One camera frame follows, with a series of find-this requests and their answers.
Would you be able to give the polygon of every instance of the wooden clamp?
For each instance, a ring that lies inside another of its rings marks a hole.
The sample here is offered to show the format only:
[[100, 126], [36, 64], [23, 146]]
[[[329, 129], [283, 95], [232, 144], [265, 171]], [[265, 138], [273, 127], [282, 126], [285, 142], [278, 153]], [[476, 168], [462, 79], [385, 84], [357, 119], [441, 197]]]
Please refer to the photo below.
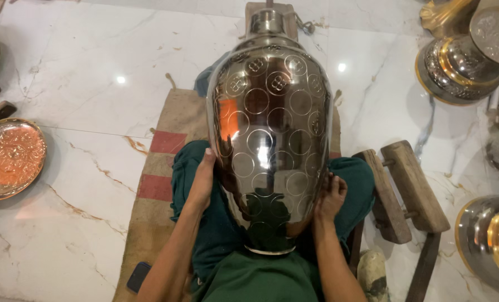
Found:
[[[406, 223], [412, 219], [416, 229], [430, 233], [441, 233], [451, 226], [430, 188], [412, 147], [403, 140], [380, 149], [384, 162], [372, 149], [355, 154], [367, 162], [374, 174], [373, 214], [376, 227], [384, 239], [396, 244], [412, 240], [412, 233]], [[403, 211], [393, 191], [384, 167], [387, 166], [406, 206]]]

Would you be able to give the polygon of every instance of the blue phone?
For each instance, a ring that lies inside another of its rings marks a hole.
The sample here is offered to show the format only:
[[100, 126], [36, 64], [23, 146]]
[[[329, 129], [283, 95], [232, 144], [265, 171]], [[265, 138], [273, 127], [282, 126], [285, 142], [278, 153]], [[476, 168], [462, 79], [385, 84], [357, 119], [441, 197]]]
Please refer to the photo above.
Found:
[[138, 293], [143, 280], [145, 280], [145, 277], [147, 277], [150, 270], [151, 266], [149, 264], [139, 262], [138, 265], [135, 266], [130, 279], [126, 282], [126, 287], [128, 287], [131, 291]]

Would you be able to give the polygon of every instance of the person's right hand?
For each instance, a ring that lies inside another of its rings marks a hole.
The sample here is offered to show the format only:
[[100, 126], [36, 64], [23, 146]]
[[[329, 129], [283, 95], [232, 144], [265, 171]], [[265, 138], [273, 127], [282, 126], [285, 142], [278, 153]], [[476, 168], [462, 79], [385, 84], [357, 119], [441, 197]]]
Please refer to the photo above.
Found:
[[347, 183], [339, 176], [329, 173], [325, 176], [320, 189], [320, 197], [316, 201], [314, 220], [317, 223], [333, 223], [333, 220], [347, 196]]

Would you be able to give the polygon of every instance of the silver vase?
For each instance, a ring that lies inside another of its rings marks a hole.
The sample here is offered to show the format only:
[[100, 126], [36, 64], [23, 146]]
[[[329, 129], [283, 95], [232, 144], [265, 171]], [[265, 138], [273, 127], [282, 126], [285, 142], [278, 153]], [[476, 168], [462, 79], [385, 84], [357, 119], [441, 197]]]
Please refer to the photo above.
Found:
[[287, 37], [283, 16], [257, 11], [246, 40], [210, 78], [211, 146], [228, 208], [260, 254], [285, 254], [310, 223], [332, 126], [327, 75]]

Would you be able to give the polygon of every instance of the cloth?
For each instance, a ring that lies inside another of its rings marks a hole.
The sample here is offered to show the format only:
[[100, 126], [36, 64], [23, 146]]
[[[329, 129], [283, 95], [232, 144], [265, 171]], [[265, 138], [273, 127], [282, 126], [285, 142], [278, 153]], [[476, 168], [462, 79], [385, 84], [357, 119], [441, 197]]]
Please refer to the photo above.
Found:
[[230, 51], [227, 51], [224, 53], [221, 58], [219, 58], [212, 66], [207, 67], [205, 70], [203, 70], [197, 78], [195, 79], [195, 85], [193, 86], [193, 89], [197, 91], [197, 94], [200, 97], [206, 97], [206, 93], [208, 93], [208, 79], [210, 78], [210, 75], [214, 72], [216, 67], [221, 63], [227, 56], [229, 56]]
[[317, 266], [297, 252], [263, 256], [235, 251], [209, 276], [193, 301], [316, 302], [323, 301]]
[[[184, 146], [174, 158], [171, 204], [174, 214], [172, 221], [176, 222], [180, 216], [182, 207], [188, 198], [197, 166], [203, 158], [205, 148], [209, 146], [208, 142], [204, 140], [192, 141]], [[332, 159], [328, 161], [328, 168], [335, 175], [343, 178], [348, 185], [345, 204], [335, 218], [338, 238], [342, 243], [345, 243], [350, 231], [365, 218], [373, 207], [374, 175], [366, 162], [358, 158]], [[245, 255], [240, 229], [229, 214], [226, 200], [227, 196], [215, 177], [210, 206], [203, 213], [196, 242], [193, 246], [192, 292], [199, 288], [197, 278], [206, 282], [216, 266], [231, 265], [229, 259], [231, 261], [240, 259], [238, 256], [226, 258], [227, 256], [235, 251], [240, 251], [240, 255]], [[297, 250], [300, 252], [299, 255], [306, 258], [310, 264], [316, 264], [314, 244], [309, 230], [299, 238]]]

